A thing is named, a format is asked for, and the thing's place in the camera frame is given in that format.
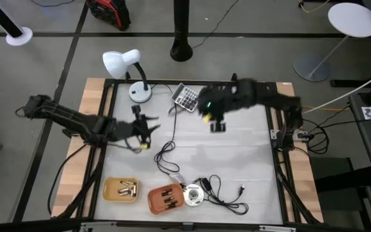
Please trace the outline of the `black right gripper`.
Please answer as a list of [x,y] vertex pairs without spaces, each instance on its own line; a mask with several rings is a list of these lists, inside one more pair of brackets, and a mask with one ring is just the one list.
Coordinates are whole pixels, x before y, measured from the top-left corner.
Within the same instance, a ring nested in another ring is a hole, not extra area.
[[210,123],[210,132],[225,132],[226,126],[222,121],[224,113],[236,110],[236,86],[211,85],[202,88],[198,94],[198,114],[204,122]]

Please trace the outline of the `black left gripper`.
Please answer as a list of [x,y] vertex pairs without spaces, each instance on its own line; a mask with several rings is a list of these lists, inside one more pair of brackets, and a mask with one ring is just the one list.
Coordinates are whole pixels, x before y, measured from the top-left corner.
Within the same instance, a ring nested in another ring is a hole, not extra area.
[[160,124],[157,124],[152,127],[145,127],[145,122],[157,120],[159,117],[148,117],[142,115],[141,119],[135,119],[132,122],[119,121],[116,118],[113,118],[115,125],[113,126],[113,142],[120,140],[128,139],[130,137],[140,137],[140,141],[145,141],[145,136],[150,136],[156,129],[160,127]]

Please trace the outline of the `orange plastic tray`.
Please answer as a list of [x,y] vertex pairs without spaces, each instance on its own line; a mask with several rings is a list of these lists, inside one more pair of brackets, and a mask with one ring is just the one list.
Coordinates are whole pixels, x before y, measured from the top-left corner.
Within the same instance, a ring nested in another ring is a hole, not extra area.
[[[172,194],[163,197],[161,194],[163,191],[167,189],[172,189]],[[164,203],[164,199],[168,197],[175,197],[176,207],[171,209],[165,209],[168,204]],[[183,188],[180,184],[169,184],[166,186],[160,186],[158,188],[152,189],[148,195],[148,205],[150,212],[154,215],[159,215],[161,213],[165,213],[171,211],[176,208],[181,208],[185,204],[184,195],[183,195]]]

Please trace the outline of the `grey desk calculator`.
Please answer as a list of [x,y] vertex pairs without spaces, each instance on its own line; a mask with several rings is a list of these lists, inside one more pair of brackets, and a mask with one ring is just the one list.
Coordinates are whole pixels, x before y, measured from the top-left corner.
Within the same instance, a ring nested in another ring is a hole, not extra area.
[[171,95],[171,100],[188,112],[194,112],[198,104],[198,94],[180,83]]

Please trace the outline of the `white plug adapter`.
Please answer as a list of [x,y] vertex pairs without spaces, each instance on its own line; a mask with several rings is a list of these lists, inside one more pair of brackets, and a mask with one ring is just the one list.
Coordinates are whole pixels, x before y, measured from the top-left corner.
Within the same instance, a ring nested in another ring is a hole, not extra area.
[[169,174],[169,178],[177,184],[180,184],[180,185],[186,184],[185,178],[180,173],[171,173]]

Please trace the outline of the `white desk lamp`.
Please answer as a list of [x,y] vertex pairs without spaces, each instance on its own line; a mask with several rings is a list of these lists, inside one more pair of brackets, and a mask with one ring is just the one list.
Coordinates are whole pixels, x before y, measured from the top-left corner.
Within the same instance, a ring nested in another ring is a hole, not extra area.
[[152,96],[151,86],[148,84],[146,73],[140,65],[141,52],[132,49],[121,53],[117,51],[108,51],[102,54],[103,64],[108,73],[114,79],[120,79],[127,75],[129,66],[133,65],[140,74],[141,80],[131,84],[128,95],[133,102],[143,103]]

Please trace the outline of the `chrome cylinder on round base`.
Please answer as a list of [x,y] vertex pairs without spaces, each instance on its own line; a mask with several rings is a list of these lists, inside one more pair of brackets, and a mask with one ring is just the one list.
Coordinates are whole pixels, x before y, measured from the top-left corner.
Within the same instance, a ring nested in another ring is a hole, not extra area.
[[204,191],[197,184],[190,184],[183,189],[185,203],[188,206],[196,207],[204,201]]

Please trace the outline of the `yellow plastic tray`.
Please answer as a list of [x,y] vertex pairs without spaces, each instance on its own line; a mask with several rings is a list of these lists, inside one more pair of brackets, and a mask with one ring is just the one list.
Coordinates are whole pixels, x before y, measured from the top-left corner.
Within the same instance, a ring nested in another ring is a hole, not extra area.
[[[124,182],[129,183],[129,186],[125,186],[120,183],[123,180]],[[131,195],[127,196],[119,196],[118,190],[123,188],[131,189],[131,186],[134,184],[137,185],[137,196],[139,192],[139,180],[136,178],[131,177],[108,177],[104,181],[103,190],[102,190],[102,197],[105,201],[110,202],[133,202],[136,200],[136,197],[131,197]]]

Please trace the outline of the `grey power box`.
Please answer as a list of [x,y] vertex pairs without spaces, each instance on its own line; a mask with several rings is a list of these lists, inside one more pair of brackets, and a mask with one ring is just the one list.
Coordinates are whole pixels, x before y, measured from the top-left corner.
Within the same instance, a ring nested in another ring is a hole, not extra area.
[[304,130],[296,130],[294,131],[292,135],[293,141],[302,141],[306,142],[310,139],[310,134],[307,131]]

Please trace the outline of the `black floor pole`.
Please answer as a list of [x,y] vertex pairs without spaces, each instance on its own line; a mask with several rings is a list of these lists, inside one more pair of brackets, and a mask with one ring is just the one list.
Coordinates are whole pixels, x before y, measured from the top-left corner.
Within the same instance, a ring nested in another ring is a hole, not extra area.
[[188,42],[189,6],[189,0],[173,0],[175,38],[170,56],[177,62],[187,61],[193,56],[193,49]]

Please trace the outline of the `red and black toolbox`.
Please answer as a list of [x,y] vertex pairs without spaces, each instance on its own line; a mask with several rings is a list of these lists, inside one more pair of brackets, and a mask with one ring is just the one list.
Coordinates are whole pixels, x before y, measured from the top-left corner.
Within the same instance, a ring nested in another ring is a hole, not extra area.
[[126,31],[130,24],[126,0],[85,0],[91,14],[120,31]]

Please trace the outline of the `black pole with white base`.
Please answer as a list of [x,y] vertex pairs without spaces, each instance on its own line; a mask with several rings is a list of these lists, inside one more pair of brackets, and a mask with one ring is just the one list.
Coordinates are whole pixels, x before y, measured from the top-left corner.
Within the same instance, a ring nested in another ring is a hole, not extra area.
[[6,34],[6,42],[11,46],[22,46],[33,37],[33,32],[30,28],[17,25],[1,7],[0,27]]

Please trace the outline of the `white round stool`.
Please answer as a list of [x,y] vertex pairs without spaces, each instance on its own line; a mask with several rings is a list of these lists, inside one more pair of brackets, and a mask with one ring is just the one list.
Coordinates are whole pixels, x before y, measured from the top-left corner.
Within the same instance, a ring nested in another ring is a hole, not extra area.
[[327,17],[329,23],[343,34],[343,38],[325,57],[316,53],[303,53],[293,60],[294,71],[306,81],[322,82],[329,77],[327,60],[347,39],[371,37],[371,10],[364,6],[338,3],[328,10]]

